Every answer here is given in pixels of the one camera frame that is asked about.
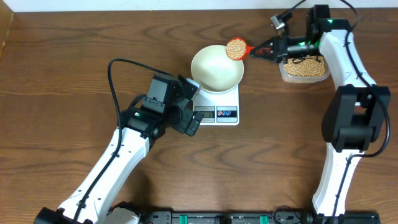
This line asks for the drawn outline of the red plastic measuring scoop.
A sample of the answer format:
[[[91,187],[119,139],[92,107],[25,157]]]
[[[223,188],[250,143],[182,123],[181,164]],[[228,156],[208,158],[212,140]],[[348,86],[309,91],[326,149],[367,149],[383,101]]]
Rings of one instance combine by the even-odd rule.
[[[243,38],[241,38],[241,37],[235,37],[235,38],[233,38],[233,39],[241,39],[241,40],[245,41],[245,40],[244,40]],[[250,50],[252,50],[252,49],[253,49],[253,47],[248,46],[248,44],[246,43],[246,53],[245,53],[245,55],[244,55],[240,60],[244,59],[244,58],[249,54]]]

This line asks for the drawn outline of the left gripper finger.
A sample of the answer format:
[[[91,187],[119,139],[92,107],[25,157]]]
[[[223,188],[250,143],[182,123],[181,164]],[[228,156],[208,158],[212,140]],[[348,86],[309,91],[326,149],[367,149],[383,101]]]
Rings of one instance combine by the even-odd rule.
[[[204,117],[204,114],[199,111],[189,111],[187,128],[185,133],[189,136],[194,136],[199,128],[199,125]]]
[[[182,96],[188,100],[194,100],[200,92],[200,84],[181,75],[178,76],[178,79],[182,82]]]

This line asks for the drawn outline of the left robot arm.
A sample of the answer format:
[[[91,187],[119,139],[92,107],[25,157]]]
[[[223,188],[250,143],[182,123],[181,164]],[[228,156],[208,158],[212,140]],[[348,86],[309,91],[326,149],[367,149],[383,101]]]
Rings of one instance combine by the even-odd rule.
[[[103,223],[129,174],[167,128],[195,135],[203,114],[188,105],[200,90],[192,79],[156,73],[148,93],[118,112],[111,141],[86,179],[56,210],[41,209],[35,223]]]

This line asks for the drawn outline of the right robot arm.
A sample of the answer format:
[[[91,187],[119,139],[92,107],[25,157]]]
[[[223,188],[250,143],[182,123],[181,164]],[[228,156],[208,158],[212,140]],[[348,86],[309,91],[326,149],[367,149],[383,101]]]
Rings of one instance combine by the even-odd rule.
[[[304,223],[371,223],[369,212],[348,215],[346,196],[362,158],[382,153],[391,136],[388,105],[391,93],[366,71],[354,44],[354,25],[330,16],[327,4],[314,5],[306,17],[306,34],[291,37],[287,21],[292,10],[272,17],[277,35],[250,50],[253,58],[287,62],[321,56],[328,65],[335,95],[322,120],[326,160],[312,210]]]

